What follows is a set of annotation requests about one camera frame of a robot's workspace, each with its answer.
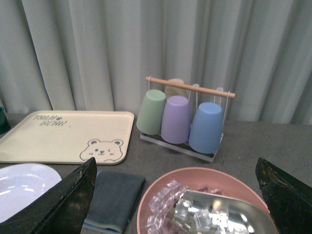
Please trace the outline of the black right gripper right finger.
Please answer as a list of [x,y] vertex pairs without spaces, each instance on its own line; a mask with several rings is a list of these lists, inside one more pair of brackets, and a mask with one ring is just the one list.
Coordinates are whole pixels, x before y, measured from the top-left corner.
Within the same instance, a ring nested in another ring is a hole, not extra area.
[[310,234],[312,188],[261,157],[255,174],[278,232]]

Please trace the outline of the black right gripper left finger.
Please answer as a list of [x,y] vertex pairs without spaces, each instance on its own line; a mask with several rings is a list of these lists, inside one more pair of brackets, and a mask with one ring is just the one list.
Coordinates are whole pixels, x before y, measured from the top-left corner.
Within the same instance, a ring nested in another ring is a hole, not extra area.
[[97,164],[90,158],[0,225],[2,234],[79,234],[93,198]]

